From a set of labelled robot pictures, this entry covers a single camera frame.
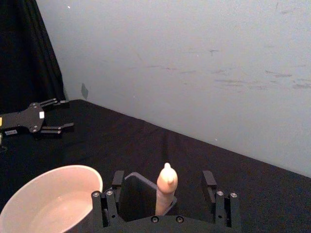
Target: black tablecloth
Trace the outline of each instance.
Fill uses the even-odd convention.
[[[180,215],[206,220],[200,181],[202,170],[210,170],[219,188],[239,194],[243,232],[311,232],[310,178],[83,100],[46,113],[46,121],[74,122],[75,129],[61,139],[34,140],[29,134],[4,139],[0,209],[25,183],[56,167],[91,166],[107,189],[116,170],[136,171],[156,183],[169,162],[178,174]]]

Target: screw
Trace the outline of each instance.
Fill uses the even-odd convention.
[[[238,196],[238,194],[236,193],[230,193],[230,196],[233,197],[233,198],[236,198]]]
[[[113,192],[112,192],[112,190],[109,190],[109,191],[106,192],[106,194],[107,194],[108,196],[110,196],[110,195],[113,194]]]
[[[178,223],[182,223],[182,222],[184,222],[184,218],[183,218],[182,216],[178,216],[178,217],[176,218],[176,221],[177,221]]]
[[[218,191],[217,191],[217,194],[218,194],[219,196],[224,195],[223,191],[221,191],[221,190],[218,190]]]
[[[159,218],[156,217],[156,216],[154,216],[154,217],[151,218],[151,221],[152,221],[153,223],[157,223],[157,222],[159,222]]]
[[[99,196],[99,192],[93,193],[93,197],[98,197]]]

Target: white wall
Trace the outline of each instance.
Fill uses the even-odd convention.
[[[70,99],[311,177],[310,1],[37,3]]]

